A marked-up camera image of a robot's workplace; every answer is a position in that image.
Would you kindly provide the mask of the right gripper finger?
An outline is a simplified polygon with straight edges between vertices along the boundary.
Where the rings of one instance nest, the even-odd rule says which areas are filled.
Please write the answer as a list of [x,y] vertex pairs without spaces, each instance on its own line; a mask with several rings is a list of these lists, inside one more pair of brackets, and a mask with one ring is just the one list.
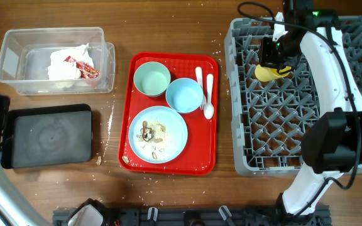
[[298,65],[301,61],[301,58],[302,58],[302,55],[291,56],[291,57],[285,58],[284,62],[277,65],[277,73],[279,75],[286,75],[286,74],[294,71],[298,67]]
[[261,40],[258,58],[262,67],[277,68],[282,63],[282,54],[277,44],[269,37]]

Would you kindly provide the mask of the yellow plastic cup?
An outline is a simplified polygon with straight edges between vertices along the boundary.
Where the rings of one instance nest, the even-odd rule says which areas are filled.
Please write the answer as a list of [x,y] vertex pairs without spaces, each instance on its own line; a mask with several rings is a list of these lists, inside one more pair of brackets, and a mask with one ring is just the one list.
[[286,66],[285,68],[281,69],[279,72],[277,72],[276,68],[268,68],[268,67],[262,67],[261,65],[257,65],[255,67],[255,77],[261,81],[261,82],[269,82],[272,80],[276,80],[279,78],[286,77],[289,74],[289,70],[292,67]]

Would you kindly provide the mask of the white plastic fork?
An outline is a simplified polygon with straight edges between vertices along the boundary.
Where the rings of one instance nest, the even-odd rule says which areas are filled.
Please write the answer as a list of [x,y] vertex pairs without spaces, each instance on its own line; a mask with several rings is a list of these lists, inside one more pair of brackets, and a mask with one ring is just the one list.
[[[201,89],[203,90],[203,71],[201,67],[196,67],[195,68],[195,76],[197,79],[197,83],[200,85]],[[203,95],[203,99],[200,105],[200,109],[204,110],[204,107],[206,106],[207,100],[205,95]]]

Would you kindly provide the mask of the white plastic spoon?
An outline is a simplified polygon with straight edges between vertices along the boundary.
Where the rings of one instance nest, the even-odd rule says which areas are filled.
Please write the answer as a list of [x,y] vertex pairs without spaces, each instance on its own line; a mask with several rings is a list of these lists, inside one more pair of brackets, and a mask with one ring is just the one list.
[[204,116],[206,119],[211,119],[214,115],[214,106],[212,104],[212,90],[214,84],[213,74],[208,74],[206,78],[206,89],[207,89],[207,104],[204,108]]

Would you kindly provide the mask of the light blue bowl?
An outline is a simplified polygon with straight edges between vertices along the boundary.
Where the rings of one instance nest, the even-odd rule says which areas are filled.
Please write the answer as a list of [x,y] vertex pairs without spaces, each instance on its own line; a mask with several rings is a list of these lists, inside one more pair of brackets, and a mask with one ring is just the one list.
[[204,93],[201,86],[191,78],[178,78],[168,86],[167,104],[181,114],[188,114],[200,107]]

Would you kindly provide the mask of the green bowl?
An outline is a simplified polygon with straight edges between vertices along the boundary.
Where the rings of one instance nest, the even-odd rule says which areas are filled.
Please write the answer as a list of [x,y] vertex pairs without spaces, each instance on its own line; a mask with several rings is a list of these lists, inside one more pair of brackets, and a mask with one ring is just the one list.
[[146,62],[140,65],[133,78],[136,89],[149,97],[163,94],[171,82],[168,68],[159,62]]

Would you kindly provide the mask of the light blue plate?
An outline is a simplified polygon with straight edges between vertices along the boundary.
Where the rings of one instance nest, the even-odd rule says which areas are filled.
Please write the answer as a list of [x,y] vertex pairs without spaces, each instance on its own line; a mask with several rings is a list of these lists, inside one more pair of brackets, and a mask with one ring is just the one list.
[[[140,133],[143,121],[158,121],[167,128],[166,146],[161,158],[154,160],[139,147],[137,134]],[[143,161],[163,164],[174,160],[186,147],[188,129],[184,118],[175,110],[164,106],[148,107],[139,112],[128,128],[128,142],[131,149]]]

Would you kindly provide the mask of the red snack wrapper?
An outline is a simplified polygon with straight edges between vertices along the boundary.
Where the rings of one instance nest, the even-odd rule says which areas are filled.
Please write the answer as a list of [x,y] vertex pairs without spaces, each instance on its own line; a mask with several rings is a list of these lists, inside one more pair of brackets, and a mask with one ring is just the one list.
[[97,78],[100,75],[99,71],[96,70],[94,67],[90,66],[88,63],[77,61],[71,56],[68,56],[64,61],[69,63],[75,63],[76,68],[80,71],[81,78]]

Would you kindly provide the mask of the white napkin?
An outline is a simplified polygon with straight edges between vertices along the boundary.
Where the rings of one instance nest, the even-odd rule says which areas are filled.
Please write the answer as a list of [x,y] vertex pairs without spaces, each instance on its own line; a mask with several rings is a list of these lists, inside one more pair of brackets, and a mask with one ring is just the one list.
[[93,59],[89,55],[89,44],[66,48],[53,52],[50,55],[48,70],[49,80],[75,80],[85,78],[77,63],[83,62],[94,67]]

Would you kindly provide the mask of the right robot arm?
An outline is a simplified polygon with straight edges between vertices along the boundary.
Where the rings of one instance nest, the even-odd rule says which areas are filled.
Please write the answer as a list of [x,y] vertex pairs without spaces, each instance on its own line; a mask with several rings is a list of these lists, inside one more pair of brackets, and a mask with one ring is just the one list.
[[362,94],[343,47],[334,10],[316,10],[311,1],[285,1],[272,17],[272,37],[261,41],[255,76],[262,82],[282,78],[305,57],[317,89],[320,117],[302,136],[304,160],[292,185],[279,197],[283,220],[302,220],[344,173],[355,175],[362,162]]

